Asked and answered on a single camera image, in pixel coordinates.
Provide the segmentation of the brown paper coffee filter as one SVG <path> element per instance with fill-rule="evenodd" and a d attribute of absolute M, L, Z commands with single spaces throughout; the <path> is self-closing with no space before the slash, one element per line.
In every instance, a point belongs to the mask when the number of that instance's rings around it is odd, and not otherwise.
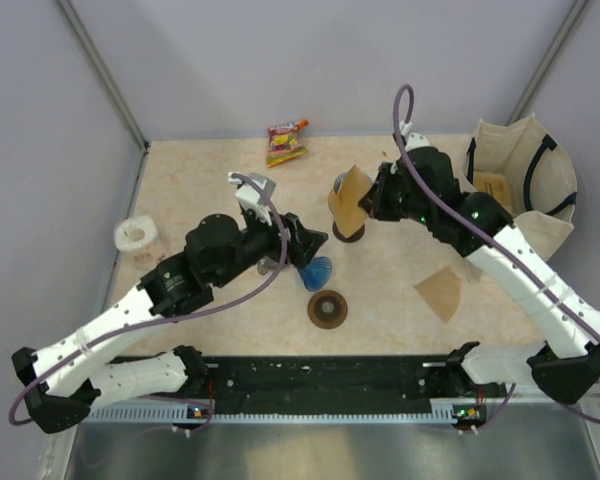
<path fill-rule="evenodd" d="M 373 181 L 353 165 L 348 171 L 338 194 L 332 190 L 328 196 L 328 206 L 333 215 L 335 232 L 344 241 L 355 241 L 364 234 L 368 215 L 358 206 L 359 200 L 369 191 Z"/>

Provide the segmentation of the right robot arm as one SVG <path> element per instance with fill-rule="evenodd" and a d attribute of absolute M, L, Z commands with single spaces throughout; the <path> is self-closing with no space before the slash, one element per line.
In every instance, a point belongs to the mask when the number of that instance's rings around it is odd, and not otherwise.
<path fill-rule="evenodd" d="M 379 221 L 410 219 L 487 274 L 543 333 L 508 347 L 469 343 L 447 370 L 449 388 L 467 396 L 482 384 L 537 386 L 576 404 L 600 379 L 600 311 L 540 257 L 512 216 L 486 193 L 463 192 L 451 160 L 432 146 L 384 162 L 360 206 Z"/>

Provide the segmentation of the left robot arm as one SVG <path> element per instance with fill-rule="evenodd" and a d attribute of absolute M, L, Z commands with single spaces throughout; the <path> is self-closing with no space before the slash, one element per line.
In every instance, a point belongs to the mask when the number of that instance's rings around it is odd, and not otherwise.
<path fill-rule="evenodd" d="M 304 227 L 287 213 L 279 220 L 242 213 L 246 226 L 225 214 L 204 218 L 185 238 L 182 252 L 145 274 L 112 307 L 72 335 L 39 350 L 12 356 L 31 422 L 52 434 L 91 412 L 138 397 L 192 397 L 206 387 L 201 353 L 178 346 L 148 358 L 122 358 L 124 350 L 174 318 L 213 302 L 213 291 L 261 259 L 306 267 L 326 243 L 325 232 Z"/>

